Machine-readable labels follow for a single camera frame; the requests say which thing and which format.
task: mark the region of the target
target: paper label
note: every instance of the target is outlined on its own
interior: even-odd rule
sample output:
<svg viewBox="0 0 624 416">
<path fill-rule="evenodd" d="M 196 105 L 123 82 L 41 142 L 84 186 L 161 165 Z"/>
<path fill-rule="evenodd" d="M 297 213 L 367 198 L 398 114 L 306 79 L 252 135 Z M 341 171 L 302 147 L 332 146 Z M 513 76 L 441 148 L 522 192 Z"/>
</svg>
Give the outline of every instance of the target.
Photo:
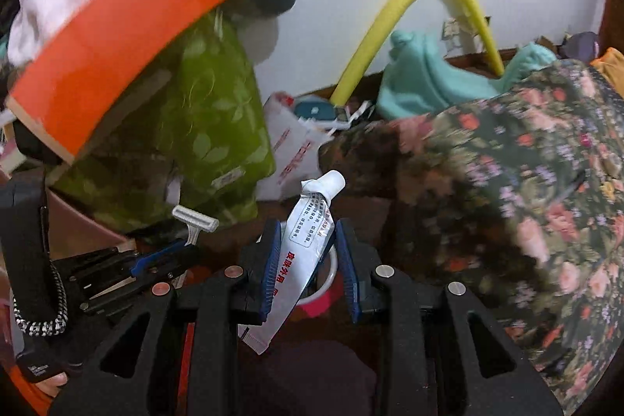
<svg viewBox="0 0 624 416">
<path fill-rule="evenodd" d="M 244 174 L 245 174 L 245 170 L 243 170 L 243 168 L 241 168 L 240 166 L 237 166 L 236 168 L 229 171 L 225 175 L 221 175 L 220 177 L 215 178 L 212 181 L 211 185 L 218 191 L 219 189 L 222 189 L 223 187 L 229 184 L 232 184 L 232 182 L 235 182 L 236 180 L 241 178 Z"/>
<path fill-rule="evenodd" d="M 288 238 L 291 242 L 309 248 L 317 234 L 327 236 L 326 230 L 332 217 L 324 198 L 318 193 L 306 199 L 302 198 L 300 202 L 303 202 L 303 210 Z"/>
</svg>

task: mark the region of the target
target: orange fabric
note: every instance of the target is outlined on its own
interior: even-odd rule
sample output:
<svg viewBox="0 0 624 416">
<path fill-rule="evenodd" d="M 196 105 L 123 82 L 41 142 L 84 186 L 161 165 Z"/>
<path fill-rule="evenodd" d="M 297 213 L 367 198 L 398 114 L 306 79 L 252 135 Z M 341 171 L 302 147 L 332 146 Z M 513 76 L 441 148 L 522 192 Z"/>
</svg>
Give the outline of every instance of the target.
<svg viewBox="0 0 624 416">
<path fill-rule="evenodd" d="M 602 57 L 592 61 L 592 66 L 624 97 L 624 55 L 619 50 L 607 48 Z"/>
<path fill-rule="evenodd" d="M 26 68 L 7 107 L 71 164 L 139 72 L 223 1 L 92 0 Z"/>
<path fill-rule="evenodd" d="M 22 376 L 18 367 L 11 368 L 9 371 L 9 377 L 34 411 L 39 416 L 46 416 L 46 414 L 48 414 L 48 409 L 50 409 L 50 405 L 52 404 L 52 398 L 48 397 L 34 384 L 30 384 L 26 379 L 24 379 L 24 376 Z"/>
</svg>

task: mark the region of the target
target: red object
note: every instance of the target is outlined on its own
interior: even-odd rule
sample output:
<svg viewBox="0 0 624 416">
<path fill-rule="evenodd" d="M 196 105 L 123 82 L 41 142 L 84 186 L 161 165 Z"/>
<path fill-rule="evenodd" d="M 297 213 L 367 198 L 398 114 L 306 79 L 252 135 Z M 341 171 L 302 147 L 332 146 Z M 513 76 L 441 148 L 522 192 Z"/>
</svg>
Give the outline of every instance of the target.
<svg viewBox="0 0 624 416">
<path fill-rule="evenodd" d="M 7 107 L 71 164 L 156 54 L 223 1 L 92 0 L 26 68 Z"/>
<path fill-rule="evenodd" d="M 276 92 L 275 97 L 286 108 L 291 108 L 294 104 L 294 97 L 289 96 L 285 92 Z"/>
<path fill-rule="evenodd" d="M 583 147 L 589 148 L 592 146 L 592 140 L 590 140 L 589 137 L 585 133 L 583 133 L 579 138 L 580 138 L 581 145 Z"/>
<path fill-rule="evenodd" d="M 327 290 L 327 293 L 318 300 L 298 308 L 303 310 L 308 317 L 318 317 L 330 310 L 330 307 L 341 298 L 344 298 L 344 291 L 342 288 L 342 275 L 339 272 L 336 274 L 334 282 Z"/>
<path fill-rule="evenodd" d="M 18 367 L 11 368 L 9 371 L 9 377 L 34 411 L 39 416 L 46 416 L 48 414 L 48 409 L 50 409 L 50 405 L 52 405 L 52 397 L 48 397 L 34 384 L 30 384 L 26 379 L 24 379 L 24 376 Z"/>
<path fill-rule="evenodd" d="M 178 385 L 178 404 L 175 408 L 176 416 L 186 414 L 186 393 L 188 392 L 188 371 L 191 368 L 191 354 L 193 353 L 193 338 L 195 337 L 195 323 L 186 326 L 184 349 L 182 350 L 182 365 L 180 365 L 180 384 Z"/>
</svg>

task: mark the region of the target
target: razor head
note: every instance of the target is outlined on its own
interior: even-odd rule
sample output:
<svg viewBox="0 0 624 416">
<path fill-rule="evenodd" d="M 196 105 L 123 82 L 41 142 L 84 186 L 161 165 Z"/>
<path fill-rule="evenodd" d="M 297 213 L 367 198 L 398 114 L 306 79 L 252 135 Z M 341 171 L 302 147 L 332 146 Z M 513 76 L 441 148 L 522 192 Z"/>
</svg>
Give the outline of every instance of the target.
<svg viewBox="0 0 624 416">
<path fill-rule="evenodd" d="M 182 205 L 176 205 L 171 214 L 177 220 L 188 226 L 188 239 L 186 244 L 195 245 L 201 231 L 212 233 L 219 227 L 219 221 L 213 217 L 206 216 Z"/>
</svg>

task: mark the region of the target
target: metal screw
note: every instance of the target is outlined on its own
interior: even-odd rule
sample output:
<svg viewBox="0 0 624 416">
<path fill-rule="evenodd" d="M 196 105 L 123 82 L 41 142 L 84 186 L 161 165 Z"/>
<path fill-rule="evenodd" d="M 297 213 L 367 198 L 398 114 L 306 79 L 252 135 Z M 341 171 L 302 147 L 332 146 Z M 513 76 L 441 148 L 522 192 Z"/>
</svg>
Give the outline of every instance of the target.
<svg viewBox="0 0 624 416">
<path fill-rule="evenodd" d="M 461 296 L 466 292 L 466 286 L 461 282 L 451 282 L 448 287 L 448 290 L 457 296 Z"/>
<path fill-rule="evenodd" d="M 394 268 L 392 268 L 390 265 L 379 265 L 375 269 L 375 273 L 380 277 L 389 279 L 394 275 Z"/>
<path fill-rule="evenodd" d="M 157 282 L 157 284 L 154 284 L 152 286 L 152 293 L 156 296 L 164 296 L 169 292 L 170 289 L 171 286 L 166 282 Z"/>
<path fill-rule="evenodd" d="M 225 276 L 229 277 L 230 279 L 236 279 L 243 275 L 243 271 L 244 270 L 238 265 L 228 266 L 225 269 Z"/>
</svg>

